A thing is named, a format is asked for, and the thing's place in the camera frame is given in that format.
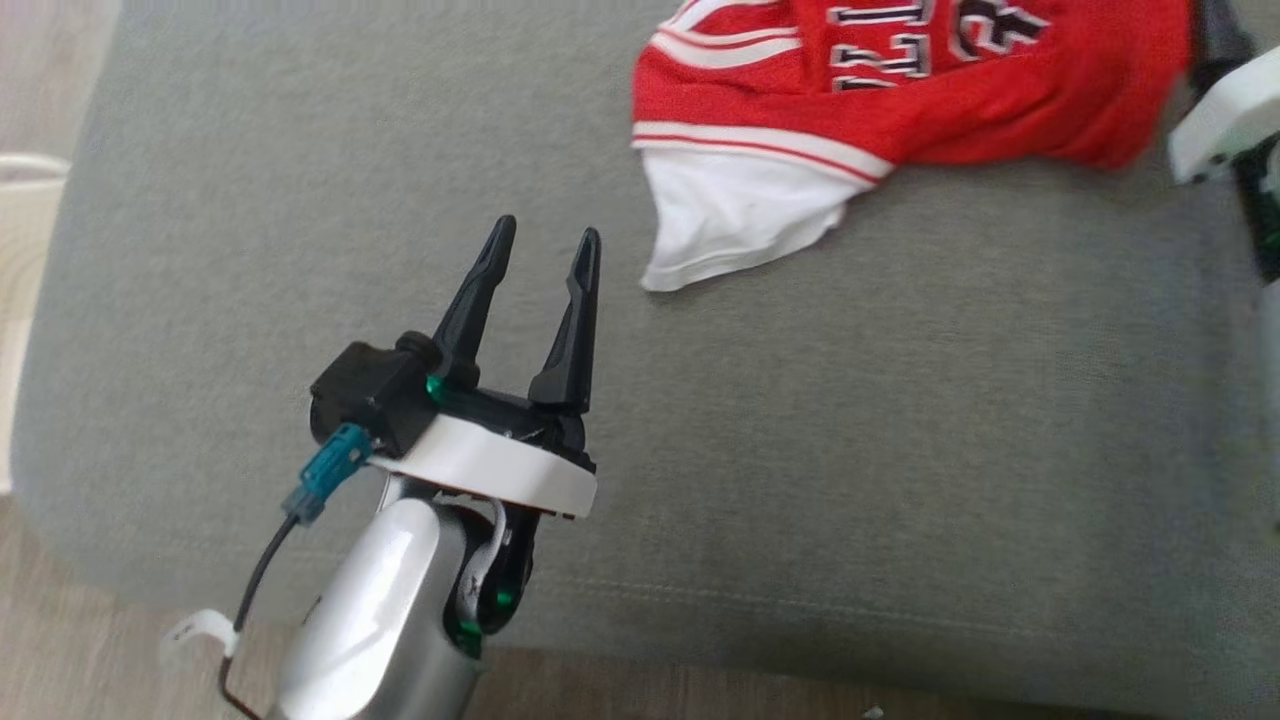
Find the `wooden floor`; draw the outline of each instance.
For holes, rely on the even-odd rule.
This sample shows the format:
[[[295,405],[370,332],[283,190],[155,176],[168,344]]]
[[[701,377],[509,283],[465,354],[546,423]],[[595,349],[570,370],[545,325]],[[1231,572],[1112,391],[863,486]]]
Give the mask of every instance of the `wooden floor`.
[[[127,605],[78,584],[0,498],[0,719],[175,720],[237,717],[219,700],[219,648],[195,644],[161,666],[160,635],[184,612]],[[271,700],[288,628],[252,625],[232,687],[252,707]],[[943,698],[538,651],[492,653],[468,719],[1085,720],[1088,714]]]

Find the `white plastic robot part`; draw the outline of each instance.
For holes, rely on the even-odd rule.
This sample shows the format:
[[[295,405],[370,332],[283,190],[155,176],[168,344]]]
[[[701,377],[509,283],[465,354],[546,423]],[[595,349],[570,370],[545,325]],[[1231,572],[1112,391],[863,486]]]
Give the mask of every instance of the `white plastic robot part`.
[[[390,473],[479,497],[585,518],[595,501],[595,475],[468,420],[438,415],[399,460],[374,456]]]
[[[1192,182],[1280,132],[1280,47],[1215,85],[1169,137],[1174,178]]]

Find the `folded clothing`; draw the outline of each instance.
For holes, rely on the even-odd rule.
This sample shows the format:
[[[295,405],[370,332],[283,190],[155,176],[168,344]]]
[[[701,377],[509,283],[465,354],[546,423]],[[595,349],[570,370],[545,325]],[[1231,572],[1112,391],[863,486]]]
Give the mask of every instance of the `folded clothing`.
[[[1185,68],[1188,0],[687,0],[640,55],[652,291],[814,243],[904,163],[1120,168]]]

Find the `gray fabric surface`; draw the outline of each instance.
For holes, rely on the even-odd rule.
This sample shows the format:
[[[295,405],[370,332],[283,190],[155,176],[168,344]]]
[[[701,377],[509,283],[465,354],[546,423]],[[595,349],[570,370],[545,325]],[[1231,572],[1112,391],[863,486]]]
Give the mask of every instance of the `gray fabric surface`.
[[[18,500],[84,577],[230,609],[351,340],[430,331],[521,220],[522,391],[605,242],[591,518],[508,643],[1171,715],[1280,716],[1258,288],[1225,187],[906,169],[769,266],[648,296],[631,63],[673,3],[122,14],[49,259]],[[1280,10],[1240,3],[1261,35]],[[298,618],[375,478],[291,539]]]

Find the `cable connector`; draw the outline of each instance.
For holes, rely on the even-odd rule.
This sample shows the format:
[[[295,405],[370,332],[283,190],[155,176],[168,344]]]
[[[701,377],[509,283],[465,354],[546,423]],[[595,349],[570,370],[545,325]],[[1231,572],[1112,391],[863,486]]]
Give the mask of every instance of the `cable connector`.
[[[315,457],[298,474],[298,486],[280,505],[285,515],[297,515],[310,527],[324,512],[324,503],[338,486],[356,474],[374,454],[374,441],[360,425],[343,423],[329,436]]]

